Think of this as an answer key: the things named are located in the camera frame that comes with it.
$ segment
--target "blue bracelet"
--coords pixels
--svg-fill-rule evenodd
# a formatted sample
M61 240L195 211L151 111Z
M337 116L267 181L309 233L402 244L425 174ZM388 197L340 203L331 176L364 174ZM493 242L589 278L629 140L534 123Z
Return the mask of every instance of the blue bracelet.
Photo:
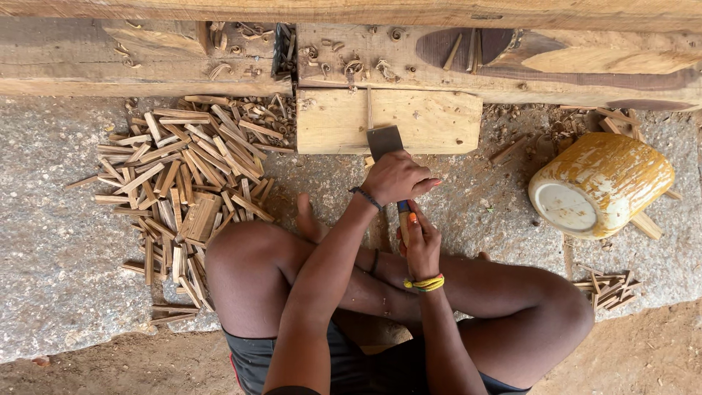
M362 190L361 187L355 186L355 187L349 189L349 192L360 193L361 195L363 195L364 198L368 199L369 202L373 203L373 206L376 206L378 208L378 211L383 211L383 206L379 205L378 202L376 202L376 200L373 199L372 196L370 196L368 193L366 193L365 190Z

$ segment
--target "dirt floor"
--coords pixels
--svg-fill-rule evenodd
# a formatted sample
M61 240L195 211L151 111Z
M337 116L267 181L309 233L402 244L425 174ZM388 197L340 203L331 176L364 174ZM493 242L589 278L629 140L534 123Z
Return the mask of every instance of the dirt floor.
M606 320L533 395L702 394L702 299ZM0 394L243 394L219 332L127 334L0 365Z

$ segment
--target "chisel handle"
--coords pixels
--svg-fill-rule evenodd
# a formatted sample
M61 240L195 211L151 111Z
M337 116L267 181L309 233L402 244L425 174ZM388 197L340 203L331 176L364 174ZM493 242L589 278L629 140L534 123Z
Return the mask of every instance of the chisel handle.
M407 230L407 217L412 211L406 200L397 202L397 215L399 216L399 231L402 233L402 241L405 247L409 247L409 231Z

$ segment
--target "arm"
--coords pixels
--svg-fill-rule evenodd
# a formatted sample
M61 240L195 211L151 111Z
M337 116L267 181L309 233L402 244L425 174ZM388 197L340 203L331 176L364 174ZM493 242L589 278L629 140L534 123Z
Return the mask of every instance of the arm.
M413 200L409 204L413 213L409 215L407 226L409 273L414 280L434 278L440 273L441 233ZM427 381L432 395L487 394L482 378L463 346L444 288L419 292L419 306L426 347Z
M380 205L419 196L436 179L398 151L384 155L362 189ZM288 296L263 393L288 385L329 393L331 363L326 329L348 286L361 239L378 209L359 193L307 258Z

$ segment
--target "pile of wood sticks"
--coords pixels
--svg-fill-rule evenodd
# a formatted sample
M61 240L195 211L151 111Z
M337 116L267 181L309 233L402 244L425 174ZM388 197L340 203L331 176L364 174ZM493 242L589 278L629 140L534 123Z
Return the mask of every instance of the pile of wood sticks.
M590 293L595 313L599 309L612 311L635 301L636 295L633 292L643 285L642 281L634 279L634 273L629 270L624 271L624 274L604 274L585 265L577 266L590 272L590 279L573 282L573 285Z
M231 221L272 222L263 210L274 179L263 178L262 161L293 153L295 103L272 98L186 96L178 109L154 108L132 118L128 133L110 134L98 146L103 172L65 189L92 181L115 187L96 195L99 205L130 216L145 259L124 269L142 273L145 283L175 282L196 309L214 311L204 271L205 251ZM169 313L151 324L195 317L190 307L158 305Z

